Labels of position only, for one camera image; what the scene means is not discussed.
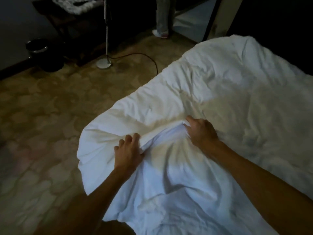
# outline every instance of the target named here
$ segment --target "lamp base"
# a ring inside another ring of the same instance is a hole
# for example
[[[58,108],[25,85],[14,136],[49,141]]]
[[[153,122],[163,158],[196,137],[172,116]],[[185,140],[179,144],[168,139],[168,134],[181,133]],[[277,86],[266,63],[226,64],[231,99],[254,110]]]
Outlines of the lamp base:
[[[99,59],[96,66],[100,69],[106,69],[111,66],[111,61],[108,58]]]

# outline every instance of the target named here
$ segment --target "bed sheet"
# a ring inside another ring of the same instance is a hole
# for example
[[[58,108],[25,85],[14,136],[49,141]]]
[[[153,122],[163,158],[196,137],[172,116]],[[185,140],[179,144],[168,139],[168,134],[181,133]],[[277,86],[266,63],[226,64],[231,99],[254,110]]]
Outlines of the bed sheet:
[[[113,170],[118,141],[139,133],[144,161],[104,221],[139,235],[276,234],[182,123],[188,114],[209,120],[230,148],[313,199],[312,92],[312,76],[252,37],[197,44],[85,127],[77,152],[85,192]]]

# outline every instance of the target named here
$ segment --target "jeans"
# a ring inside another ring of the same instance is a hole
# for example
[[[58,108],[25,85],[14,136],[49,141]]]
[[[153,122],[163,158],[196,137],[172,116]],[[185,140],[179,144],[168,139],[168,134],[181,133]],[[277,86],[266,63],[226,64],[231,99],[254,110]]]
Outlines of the jeans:
[[[159,34],[168,33],[172,30],[174,23],[176,0],[156,0],[156,20],[157,31]]]

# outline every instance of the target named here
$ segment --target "white shoe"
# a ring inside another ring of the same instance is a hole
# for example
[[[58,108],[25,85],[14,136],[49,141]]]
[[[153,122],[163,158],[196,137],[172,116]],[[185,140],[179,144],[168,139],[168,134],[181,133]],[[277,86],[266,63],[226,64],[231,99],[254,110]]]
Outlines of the white shoe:
[[[162,38],[162,39],[167,39],[168,38],[168,31],[163,33],[163,34],[160,34],[157,30],[153,30],[152,31],[152,34],[156,37],[159,37],[159,38]]]

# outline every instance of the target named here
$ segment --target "pants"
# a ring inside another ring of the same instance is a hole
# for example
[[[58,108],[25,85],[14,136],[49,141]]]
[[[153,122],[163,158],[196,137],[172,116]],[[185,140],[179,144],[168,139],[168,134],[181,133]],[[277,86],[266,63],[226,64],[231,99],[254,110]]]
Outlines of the pants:
[[[174,23],[176,0],[156,0],[156,20],[157,31],[159,34],[168,33],[172,30]]]

